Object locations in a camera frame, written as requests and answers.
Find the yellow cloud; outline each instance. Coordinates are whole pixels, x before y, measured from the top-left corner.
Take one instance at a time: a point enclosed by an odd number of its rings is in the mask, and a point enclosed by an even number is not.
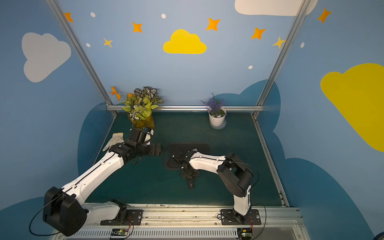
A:
[[[207,46],[200,42],[196,34],[191,34],[184,29],[172,33],[170,41],[163,45],[166,53],[201,54],[207,50]]]
[[[383,66],[365,63],[344,74],[328,73],[321,90],[372,148],[384,152]]]

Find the yellow star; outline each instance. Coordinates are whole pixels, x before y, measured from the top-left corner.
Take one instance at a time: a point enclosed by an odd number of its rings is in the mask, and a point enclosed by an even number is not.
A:
[[[113,40],[111,40],[111,41],[107,41],[107,40],[104,38],[104,41],[105,41],[104,45],[109,45],[110,47],[112,47],[112,46],[111,46],[111,42],[112,42]]]
[[[325,19],[328,17],[328,15],[331,14],[331,12],[327,12],[327,8],[324,8],[324,11],[322,15],[318,18],[318,20],[321,20],[322,23],[324,23]]]
[[[68,21],[73,22],[73,20],[71,19],[71,13],[65,13],[65,17]]]
[[[260,30],[260,29],[258,29],[258,28],[255,28],[255,34],[251,37],[251,39],[254,39],[254,38],[261,39],[261,38],[262,38],[262,34],[263,34],[263,32],[264,32],[265,30],[266,30],[266,29]]]
[[[212,20],[211,18],[209,18],[209,25],[207,27],[207,31],[210,29],[217,31],[218,22],[220,22],[220,19],[219,20]]]
[[[133,32],[134,32],[134,33],[137,32],[137,31],[139,31],[139,32],[142,33],[142,31],[141,31],[141,25],[142,25],[142,23],[140,23],[140,24],[136,24],[136,23],[132,22],[132,24],[133,24]]]
[[[277,41],[277,43],[273,44],[272,46],[279,46],[279,48],[281,48],[281,44],[285,42],[285,40],[281,40],[280,37],[279,37],[279,40]]]

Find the potted plant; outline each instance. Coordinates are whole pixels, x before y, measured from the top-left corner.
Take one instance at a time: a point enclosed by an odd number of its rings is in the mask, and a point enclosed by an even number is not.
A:
[[[164,101],[157,95],[155,88],[144,87],[143,90],[136,88],[134,92],[127,94],[127,100],[123,102],[125,104],[123,110],[128,112],[128,118],[134,127],[154,129],[152,110],[158,107],[157,104],[163,104]]]
[[[212,93],[213,97],[208,101],[203,102],[203,104],[208,108],[209,123],[215,129],[222,129],[227,124],[225,121],[225,116],[227,111],[223,108],[224,99],[216,99],[215,95]]]

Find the purple flowers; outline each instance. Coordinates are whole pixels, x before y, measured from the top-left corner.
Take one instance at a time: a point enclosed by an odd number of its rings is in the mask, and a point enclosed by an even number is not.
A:
[[[220,118],[225,115],[225,112],[221,109],[224,106],[224,99],[215,99],[215,95],[212,93],[213,97],[208,101],[203,102],[203,104],[209,107],[211,110],[209,113],[216,118]]]

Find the white work glove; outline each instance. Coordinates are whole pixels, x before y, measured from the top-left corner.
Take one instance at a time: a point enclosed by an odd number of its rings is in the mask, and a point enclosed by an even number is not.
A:
[[[107,142],[107,145],[105,145],[105,147],[103,148],[103,152],[109,149],[111,146],[115,145],[116,143],[124,142],[124,139],[122,137],[123,134],[124,133],[122,132],[112,134],[112,138]]]

